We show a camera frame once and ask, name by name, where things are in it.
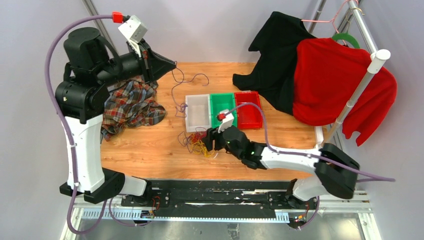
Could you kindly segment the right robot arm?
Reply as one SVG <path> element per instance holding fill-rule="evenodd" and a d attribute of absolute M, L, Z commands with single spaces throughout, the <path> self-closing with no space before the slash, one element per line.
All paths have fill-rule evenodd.
<path fill-rule="evenodd" d="M 321 148 L 289 149 L 251 141 L 237 127 L 223 131 L 209 128 L 202 138 L 208 151 L 224 149 L 250 169 L 288 169 L 311 174 L 293 179 L 286 190 L 286 203 L 294 209 L 307 200 L 333 195 L 350 200 L 355 192 L 360 165 L 331 143 Z"/>

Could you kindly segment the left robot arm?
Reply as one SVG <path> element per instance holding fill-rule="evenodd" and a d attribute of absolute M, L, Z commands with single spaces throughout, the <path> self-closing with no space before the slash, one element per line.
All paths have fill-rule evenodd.
<path fill-rule="evenodd" d="M 63 43 L 69 59 L 55 99 L 64 116 L 73 142 L 68 144 L 69 175 L 59 191 L 63 195 L 83 195 L 98 204 L 118 195 L 130 195 L 140 206 L 153 201 L 148 180 L 102 167 L 101 125 L 108 88 L 130 78 L 142 76 L 154 82 L 176 68 L 174 61 L 138 42 L 142 53 L 134 50 L 118 55 L 94 27 L 73 30 Z"/>

